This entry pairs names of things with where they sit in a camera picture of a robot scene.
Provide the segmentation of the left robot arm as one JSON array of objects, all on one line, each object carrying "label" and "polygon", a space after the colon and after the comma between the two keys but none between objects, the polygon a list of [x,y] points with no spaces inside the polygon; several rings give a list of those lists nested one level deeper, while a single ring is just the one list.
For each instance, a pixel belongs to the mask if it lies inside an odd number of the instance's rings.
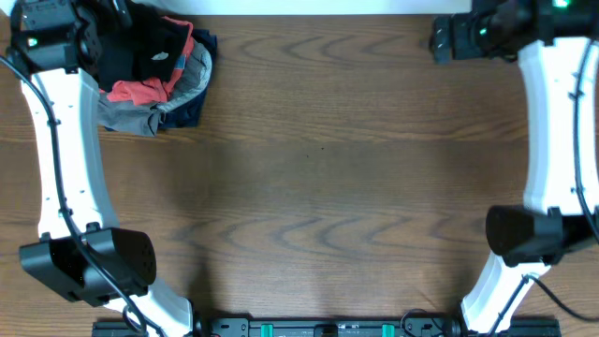
[{"label": "left robot arm", "polygon": [[96,336],[191,336],[192,303],[156,275],[153,244],[123,229],[99,147],[96,81],[101,38],[132,26],[125,1],[5,1],[10,42],[2,63],[21,81],[34,123],[41,179],[38,240],[22,268],[65,300],[118,312]]}]

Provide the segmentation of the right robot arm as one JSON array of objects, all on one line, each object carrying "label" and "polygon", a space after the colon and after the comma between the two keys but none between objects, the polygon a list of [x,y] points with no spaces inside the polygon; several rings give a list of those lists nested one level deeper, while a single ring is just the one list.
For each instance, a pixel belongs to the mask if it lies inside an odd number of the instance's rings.
[{"label": "right robot arm", "polygon": [[519,66],[528,111],[523,201],[486,216],[489,257],[445,321],[444,336],[557,336],[554,319],[515,318],[533,286],[568,254],[598,241],[594,0],[475,1],[436,17],[437,63],[500,58]]}]

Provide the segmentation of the black t-shirt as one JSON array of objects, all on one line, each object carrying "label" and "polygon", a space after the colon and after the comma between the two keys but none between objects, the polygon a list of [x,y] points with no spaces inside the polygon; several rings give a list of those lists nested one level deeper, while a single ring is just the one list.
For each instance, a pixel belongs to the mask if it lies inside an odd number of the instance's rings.
[{"label": "black t-shirt", "polygon": [[132,25],[100,37],[97,81],[105,92],[117,81],[169,81],[189,36],[186,24],[169,21],[151,7],[126,4]]}]

